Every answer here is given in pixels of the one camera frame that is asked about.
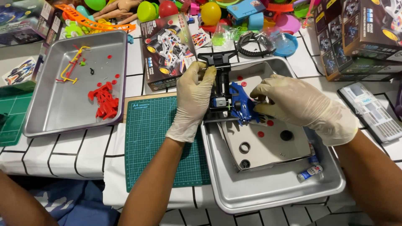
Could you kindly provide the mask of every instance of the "blue cloth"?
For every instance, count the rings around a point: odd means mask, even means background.
[[[102,202],[102,192],[92,181],[62,180],[29,191],[60,226],[113,225],[117,210]]]

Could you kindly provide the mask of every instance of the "green balloon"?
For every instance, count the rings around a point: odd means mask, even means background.
[[[84,0],[86,5],[96,11],[101,11],[106,6],[105,0]]]

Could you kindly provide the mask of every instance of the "hand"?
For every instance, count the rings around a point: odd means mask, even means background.
[[[198,125],[207,112],[216,68],[206,68],[202,62],[193,62],[177,81],[177,113],[166,137],[181,142],[193,142]]]
[[[326,146],[349,143],[358,130],[358,119],[344,105],[329,99],[314,86],[299,79],[273,74],[250,93],[260,101],[254,111],[316,131]]]

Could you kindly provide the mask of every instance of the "yellow balloon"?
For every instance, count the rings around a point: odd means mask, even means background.
[[[202,6],[201,18],[204,25],[215,26],[221,19],[221,8],[215,2],[208,2]]]

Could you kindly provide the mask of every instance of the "forearm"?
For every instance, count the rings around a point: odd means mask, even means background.
[[[119,226],[159,224],[168,206],[184,144],[165,139],[131,189]]]
[[[0,215],[7,225],[58,225],[26,190],[0,170]]]
[[[402,170],[360,130],[334,147],[356,203],[375,222],[402,223]]]

